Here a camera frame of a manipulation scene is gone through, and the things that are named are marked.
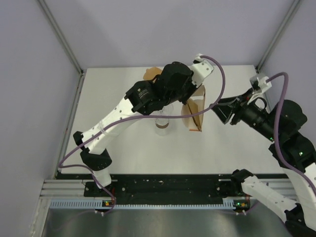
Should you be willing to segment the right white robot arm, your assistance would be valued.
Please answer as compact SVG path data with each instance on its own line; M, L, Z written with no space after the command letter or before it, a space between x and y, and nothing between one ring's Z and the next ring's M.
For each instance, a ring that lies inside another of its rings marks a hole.
M294 101L280 99L271 112L259 108L247 95L221 99L213 108L222 123L242 121L271 141L269 151L290 180L297 200L284 197L263 184L246 169L235 170L230 188L235 195L247 194L265 205L285 224L294 237L316 235L316 150L299 130L307 116Z

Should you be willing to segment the brown paper coffee filter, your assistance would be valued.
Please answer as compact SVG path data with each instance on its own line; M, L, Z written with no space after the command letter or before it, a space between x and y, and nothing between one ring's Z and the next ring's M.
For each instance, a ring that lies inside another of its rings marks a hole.
M158 67L151 67L146 69L143 80L153 80L157 75L162 73L162 69Z

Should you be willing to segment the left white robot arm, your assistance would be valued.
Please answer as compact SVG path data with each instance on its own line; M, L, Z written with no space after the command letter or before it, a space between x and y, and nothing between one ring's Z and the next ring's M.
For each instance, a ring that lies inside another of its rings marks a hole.
M199 64L188 67L173 62L163 69L147 69L144 79L136 82L98 124L86 132L74 133L76 145L81 146L81 159L97 180L96 192L106 196L112 190L108 170L112 160L107 145L135 123L138 116L150 115L175 101L186 104L204 80Z

